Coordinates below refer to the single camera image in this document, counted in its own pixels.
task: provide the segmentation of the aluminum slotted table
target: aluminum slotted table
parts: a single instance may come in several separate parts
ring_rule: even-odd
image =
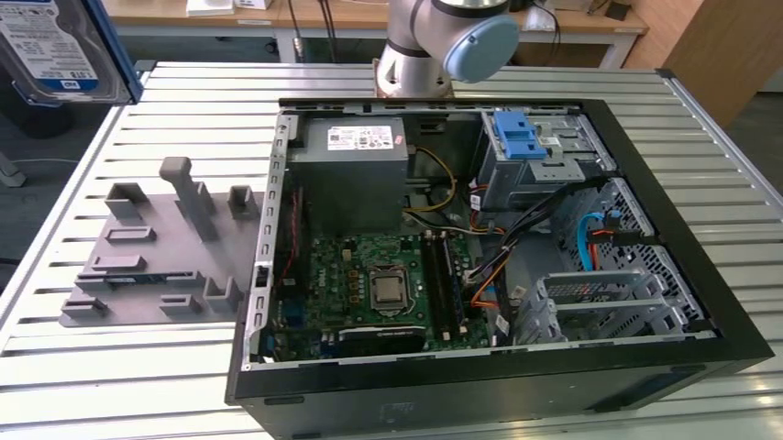
[[[371,96],[370,66],[157,63],[136,106],[113,108],[0,297],[0,437],[268,438],[223,403],[232,323],[64,328],[60,306],[115,182],[171,193],[160,160],[189,156],[213,193],[263,191],[276,100]],[[458,96],[610,104],[772,349],[783,355],[783,203],[676,80],[651,71],[507,69]],[[490,439],[779,438],[783,357],[636,412],[398,434]]]

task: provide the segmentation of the floor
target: floor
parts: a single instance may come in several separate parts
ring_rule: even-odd
[[[123,38],[133,60],[167,61],[244,61],[276,62],[267,50],[265,38]],[[338,48],[340,61],[370,62],[383,49],[383,41],[343,40]],[[308,41],[308,59],[328,62],[323,41]],[[47,140],[27,138],[0,116],[0,146],[11,160],[79,160],[108,107],[72,105],[73,128],[60,137]],[[728,133],[767,179],[783,191],[783,93],[760,93],[734,121]],[[75,164],[61,161],[21,162],[27,184],[8,189],[0,186],[0,259],[20,259],[36,236],[37,229],[67,183]],[[13,267],[0,265],[0,290]]]

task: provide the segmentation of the motherboard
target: motherboard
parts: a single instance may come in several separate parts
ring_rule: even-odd
[[[434,246],[450,261],[435,261]],[[339,340],[344,347],[347,336],[366,349],[372,345],[367,338],[378,341],[383,329],[423,339],[424,352],[490,345],[483,315],[466,313],[460,279],[471,258],[460,234],[323,236],[314,240],[310,254],[307,294],[287,298],[279,308],[287,327],[284,340],[276,341],[285,348],[281,360],[336,357]],[[434,266],[447,263],[446,285],[434,286]]]

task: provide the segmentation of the white label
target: white label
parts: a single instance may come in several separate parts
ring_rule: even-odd
[[[527,289],[523,286],[516,286],[511,291],[510,298],[514,300],[522,300],[526,293]]]
[[[480,195],[470,194],[470,209],[480,211]]]
[[[265,9],[271,2],[267,0],[233,0],[237,7],[249,7],[252,9]]]
[[[334,126],[328,149],[394,149],[391,126]]]
[[[105,281],[107,282],[121,282],[121,283],[132,282],[132,283],[135,283],[136,279],[135,278],[107,278]]]
[[[503,316],[500,316],[500,314],[498,314],[498,319],[495,319],[495,326],[498,327],[498,330],[503,332],[503,335],[510,335],[510,322]]]
[[[556,137],[539,137],[539,143],[542,146],[544,145],[560,145],[560,139]]]
[[[269,26],[272,22],[269,20],[236,20],[236,24],[252,26]]]
[[[52,2],[1,4],[0,33],[36,79],[56,80],[44,81],[55,89],[92,88],[87,84],[96,83],[96,71],[77,40],[57,27],[59,14]]]

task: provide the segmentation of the ram slot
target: ram slot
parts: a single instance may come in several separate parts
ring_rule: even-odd
[[[436,338],[450,341],[459,334],[459,323],[454,312],[452,280],[450,275],[450,256],[446,252],[444,237],[427,232],[422,238],[422,263],[430,315]]]

